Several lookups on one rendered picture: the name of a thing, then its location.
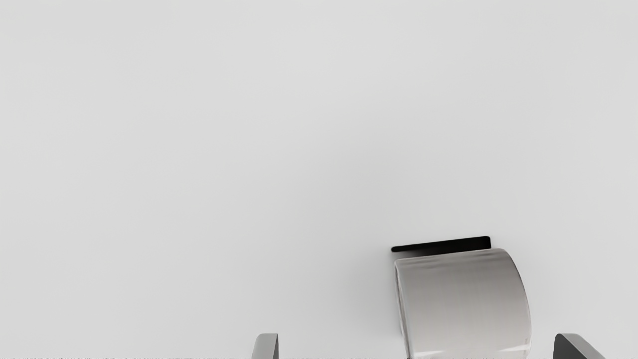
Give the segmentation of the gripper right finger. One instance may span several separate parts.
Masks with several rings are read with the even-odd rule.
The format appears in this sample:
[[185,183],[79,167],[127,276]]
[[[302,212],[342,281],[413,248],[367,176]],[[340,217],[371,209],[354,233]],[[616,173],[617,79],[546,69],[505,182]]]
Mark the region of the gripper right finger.
[[606,359],[582,336],[575,333],[556,334],[553,359]]

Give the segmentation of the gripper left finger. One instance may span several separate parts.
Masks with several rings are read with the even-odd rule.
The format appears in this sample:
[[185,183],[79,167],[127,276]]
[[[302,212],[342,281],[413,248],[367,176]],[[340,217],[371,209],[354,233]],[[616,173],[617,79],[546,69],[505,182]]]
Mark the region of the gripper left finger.
[[280,359],[278,334],[259,334],[254,343],[251,359]]

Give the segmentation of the silver grey cylindrical can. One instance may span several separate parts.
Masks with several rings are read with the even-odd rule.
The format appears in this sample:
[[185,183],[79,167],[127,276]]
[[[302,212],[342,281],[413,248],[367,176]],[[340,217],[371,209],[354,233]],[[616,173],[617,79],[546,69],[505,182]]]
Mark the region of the silver grey cylindrical can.
[[507,251],[403,258],[394,268],[407,359],[528,359],[528,297]]

